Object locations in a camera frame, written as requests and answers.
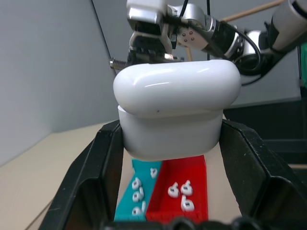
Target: white earbud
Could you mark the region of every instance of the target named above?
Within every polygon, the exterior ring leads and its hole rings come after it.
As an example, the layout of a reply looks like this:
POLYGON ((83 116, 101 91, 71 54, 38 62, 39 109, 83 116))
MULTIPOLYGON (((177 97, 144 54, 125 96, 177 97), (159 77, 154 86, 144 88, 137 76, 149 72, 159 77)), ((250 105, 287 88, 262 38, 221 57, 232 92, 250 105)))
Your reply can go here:
POLYGON ((193 202, 191 200, 187 200, 185 195, 182 195, 181 198, 181 209, 182 211, 186 212, 192 212, 195 209, 193 202))
POLYGON ((152 178, 156 178, 158 175, 158 170, 157 169, 154 169, 154 168, 151 168, 150 169, 150 176, 152 176, 152 178))
POLYGON ((189 180, 187 180, 187 182, 181 186, 180 191, 186 196, 190 196, 193 194, 193 189, 189 180))
POLYGON ((136 191, 133 193, 132 200, 133 202, 139 202, 143 200, 143 198, 144 198, 144 191, 143 191, 143 188, 140 187, 140 191, 136 191))
POLYGON ((146 202, 143 201, 142 202, 142 209, 140 209, 139 207, 134 207, 133 210, 132 210, 132 214, 134 216, 141 215, 141 214, 143 214, 145 212, 145 209, 146 209, 146 202))
POLYGON ((138 189, 140 186, 142 186, 142 182, 139 180, 139 178, 135 178, 134 181, 132 182, 132 189, 136 190, 138 189))
POLYGON ((179 196, 178 183, 175 182, 172 186, 170 186, 167 190, 167 193, 172 198, 177 198, 179 196))

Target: metal screw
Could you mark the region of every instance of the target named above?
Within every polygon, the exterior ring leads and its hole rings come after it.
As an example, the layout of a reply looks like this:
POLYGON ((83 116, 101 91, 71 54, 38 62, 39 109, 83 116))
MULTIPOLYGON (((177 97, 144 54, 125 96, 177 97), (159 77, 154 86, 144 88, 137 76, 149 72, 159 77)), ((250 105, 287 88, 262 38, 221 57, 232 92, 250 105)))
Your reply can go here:
POLYGON ((118 70, 122 70, 128 66, 126 61, 119 61, 119 60, 116 60, 115 58, 112 58, 110 60, 109 65, 111 69, 118 69, 118 70))

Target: black cable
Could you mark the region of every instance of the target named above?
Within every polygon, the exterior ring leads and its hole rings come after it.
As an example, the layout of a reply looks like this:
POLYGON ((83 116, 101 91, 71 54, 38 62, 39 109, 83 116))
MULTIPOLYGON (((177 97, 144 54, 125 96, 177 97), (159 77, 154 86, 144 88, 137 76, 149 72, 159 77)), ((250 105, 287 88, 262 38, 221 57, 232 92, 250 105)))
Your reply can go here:
MULTIPOLYGON (((103 41, 103 43, 104 43, 104 45, 105 45, 105 48, 106 48, 106 54, 108 55, 108 58, 109 58, 109 60, 110 60, 110 59, 111 59, 110 50, 109 50, 109 48, 107 47, 106 38, 105 38, 104 32, 103 32, 103 30, 102 30, 102 26, 101 26, 101 23, 100 23, 100 21, 99 21, 99 17, 98 17, 98 14, 97 14, 97 11, 96 11, 96 8, 95 8, 95 4, 94 4, 93 0, 91 0, 91 3, 92 3, 92 8, 93 8, 93 10, 94 10, 94 12, 95 12, 96 20, 97 20, 97 22, 99 23, 99 28, 100 28, 100 33, 101 33, 101 36, 102 36, 102 41, 103 41)), ((115 71, 115 69, 112 69, 112 72, 113 72, 114 76, 116 76, 116 71, 115 71)))
POLYGON ((256 78, 255 80, 252 80, 252 81, 250 81, 250 82, 246 82, 246 83, 242 83, 241 85, 242 86, 247 86, 247 85, 251 85, 251 84, 254 84, 255 82, 258 82, 261 78, 263 78, 264 77, 264 75, 263 76, 260 76, 260 77, 258 77, 258 78, 256 78))
POLYGON ((184 15, 184 12, 186 11, 186 8, 187 8, 188 1, 189 1, 189 0, 184 0, 184 3, 183 3, 183 5, 182 5, 182 9, 181 9, 179 18, 182 18, 182 16, 184 15))
POLYGON ((231 26, 227 22, 221 22, 221 24, 224 24, 229 29, 234 30, 240 36, 244 37, 244 39, 246 41, 248 41, 248 43, 253 47, 253 49, 255 50, 255 53, 257 55, 257 64, 256 64, 256 66, 253 69, 246 69, 246 68, 243 68, 243 67, 240 67, 239 65, 237 65, 237 68, 240 70, 240 72, 251 73, 252 71, 259 70, 261 68, 261 53, 260 53, 258 47, 256 46, 256 44, 245 33, 240 32, 239 30, 237 30, 235 27, 231 26))
MULTIPOLYGON (((210 10, 210 0, 207 0, 207 15, 211 15, 211 10, 210 10)), ((210 54, 207 53, 207 60, 210 60, 210 54)))
POLYGON ((299 69, 299 78, 302 79, 302 63, 301 63, 301 54, 302 54, 302 47, 297 47, 297 57, 298 57, 298 69, 299 69))

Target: red tray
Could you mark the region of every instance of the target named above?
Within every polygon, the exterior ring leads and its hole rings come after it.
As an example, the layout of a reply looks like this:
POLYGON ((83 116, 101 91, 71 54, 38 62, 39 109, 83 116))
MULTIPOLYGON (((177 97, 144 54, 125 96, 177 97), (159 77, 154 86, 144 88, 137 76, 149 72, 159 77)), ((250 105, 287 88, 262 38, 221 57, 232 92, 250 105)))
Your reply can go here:
POLYGON ((182 216, 196 223, 208 220, 207 176, 204 156, 167 160, 162 163, 146 211, 146 219, 147 221, 168 223, 173 218, 182 216), (181 192, 178 198, 171 198, 167 193, 169 186, 175 182, 178 183, 180 190, 187 180, 190 180, 193 188, 193 194, 187 196, 187 199, 194 203, 195 210, 193 212, 181 210, 181 192))

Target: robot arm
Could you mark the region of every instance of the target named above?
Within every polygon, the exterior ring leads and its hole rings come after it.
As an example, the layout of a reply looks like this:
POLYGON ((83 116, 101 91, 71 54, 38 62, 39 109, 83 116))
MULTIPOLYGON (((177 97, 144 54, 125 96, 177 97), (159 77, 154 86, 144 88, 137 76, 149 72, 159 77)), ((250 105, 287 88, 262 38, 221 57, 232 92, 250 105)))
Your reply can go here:
POLYGON ((166 5, 163 0, 128 0, 134 30, 127 65, 179 62, 176 45, 210 53, 235 63, 240 73, 264 76, 285 54, 307 41, 307 1, 286 0, 264 31, 240 31, 206 15, 194 5, 166 5))

